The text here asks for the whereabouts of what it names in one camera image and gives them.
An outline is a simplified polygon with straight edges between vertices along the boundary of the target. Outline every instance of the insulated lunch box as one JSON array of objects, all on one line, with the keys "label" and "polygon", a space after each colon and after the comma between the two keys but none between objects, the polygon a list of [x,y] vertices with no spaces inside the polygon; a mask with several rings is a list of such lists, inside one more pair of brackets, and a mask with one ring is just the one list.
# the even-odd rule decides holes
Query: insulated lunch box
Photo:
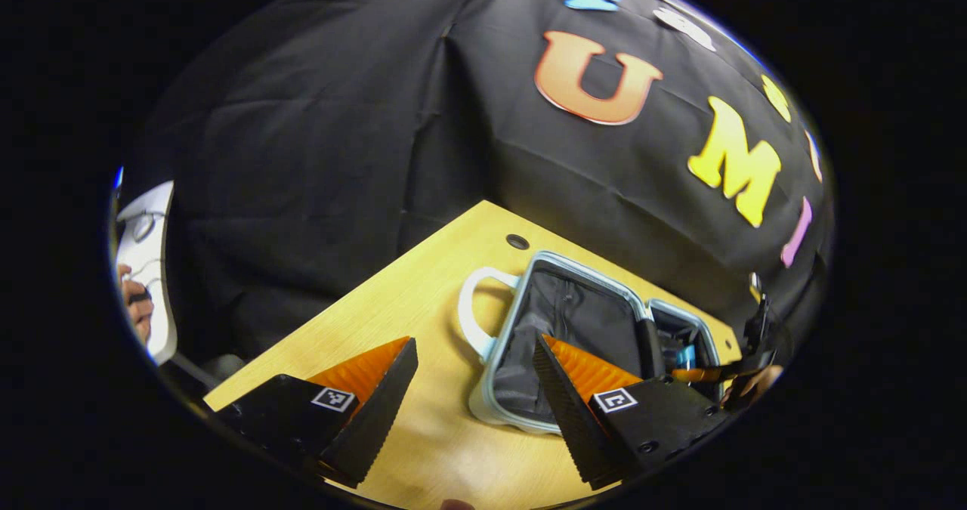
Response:
[{"label": "insulated lunch box", "polygon": [[[511,287],[514,302],[496,338],[474,319],[474,290],[485,279]],[[664,376],[686,357],[691,368],[718,366],[709,327],[659,299],[642,300],[617,280],[553,252],[537,252],[521,276],[483,267],[463,283],[460,329],[484,364],[469,406],[484,423],[531,434],[560,434],[533,366],[541,334],[575,345],[642,379]],[[717,403],[721,384],[697,384]]]}]

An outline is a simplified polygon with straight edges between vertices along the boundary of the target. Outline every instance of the black cloth backdrop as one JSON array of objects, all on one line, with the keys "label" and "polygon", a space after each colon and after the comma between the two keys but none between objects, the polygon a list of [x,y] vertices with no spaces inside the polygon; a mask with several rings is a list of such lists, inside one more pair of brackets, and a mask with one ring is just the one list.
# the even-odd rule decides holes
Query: black cloth backdrop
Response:
[{"label": "black cloth backdrop", "polygon": [[[252,358],[482,199],[739,333],[759,272],[800,341],[821,296],[816,278],[807,287],[814,266],[829,264],[833,173],[823,162],[824,183],[814,176],[793,93],[789,124],[742,48],[704,28],[712,53],[655,21],[671,3],[564,1],[277,0],[217,39],[125,162],[122,205],[175,180],[166,263],[183,351]],[[549,30],[607,49],[583,77],[593,96],[614,93],[617,52],[662,70],[635,121],[597,125],[543,99]],[[687,169],[711,128],[708,96],[783,161],[760,228]],[[814,217],[786,269],[803,196]]]}]

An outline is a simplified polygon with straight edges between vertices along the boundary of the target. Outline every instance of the orange soft gripper pad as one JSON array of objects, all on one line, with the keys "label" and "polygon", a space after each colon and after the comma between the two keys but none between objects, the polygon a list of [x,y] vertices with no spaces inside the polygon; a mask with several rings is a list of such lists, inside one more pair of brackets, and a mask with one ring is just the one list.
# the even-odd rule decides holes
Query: orange soft gripper pad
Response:
[{"label": "orange soft gripper pad", "polygon": [[565,344],[549,335],[543,335],[543,338],[584,403],[588,403],[594,393],[604,393],[644,381],[583,349]]},{"label": "orange soft gripper pad", "polygon": [[356,413],[358,413],[372,396],[379,382],[382,382],[390,365],[397,359],[397,355],[400,355],[400,351],[409,340],[410,337],[405,335],[403,338],[380,345],[379,348],[364,351],[352,359],[317,373],[307,382],[353,393],[360,401],[359,406],[356,407]]}]

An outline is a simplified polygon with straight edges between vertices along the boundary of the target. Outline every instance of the yellow letter m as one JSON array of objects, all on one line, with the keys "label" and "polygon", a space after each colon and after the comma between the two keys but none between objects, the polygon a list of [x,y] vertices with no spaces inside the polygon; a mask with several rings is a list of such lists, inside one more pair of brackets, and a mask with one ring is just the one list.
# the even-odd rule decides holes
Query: yellow letter m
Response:
[{"label": "yellow letter m", "polygon": [[712,131],[702,152],[688,158],[688,169],[709,187],[718,187],[722,183],[718,170],[724,165],[722,193],[732,198],[745,189],[736,198],[735,207],[753,227],[759,228],[766,200],[783,163],[766,141],[760,141],[749,151],[746,126],[730,105],[717,97],[709,97],[709,104],[715,111]]}]

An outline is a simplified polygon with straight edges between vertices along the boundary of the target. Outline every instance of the light wood tabletop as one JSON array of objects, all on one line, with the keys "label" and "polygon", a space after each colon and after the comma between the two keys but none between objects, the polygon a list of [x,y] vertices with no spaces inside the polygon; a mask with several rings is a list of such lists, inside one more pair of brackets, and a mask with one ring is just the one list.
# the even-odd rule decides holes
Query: light wood tabletop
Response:
[{"label": "light wood tabletop", "polygon": [[[509,234],[524,237],[529,249],[511,247]],[[465,500],[477,510],[519,510],[600,493],[581,482],[563,438],[484,424],[467,406],[484,366],[456,320],[460,287],[483,266],[519,276],[542,249],[625,283],[642,300],[659,298],[698,314],[711,329],[721,362],[740,358],[728,325],[524,218],[481,202],[256,357],[208,393],[205,402],[220,410],[279,373],[307,379],[411,335],[420,366],[386,444],[357,489],[332,485],[393,506],[431,510],[438,510],[443,499]],[[484,280],[473,303],[480,327],[497,335],[511,300],[510,289]]]}]

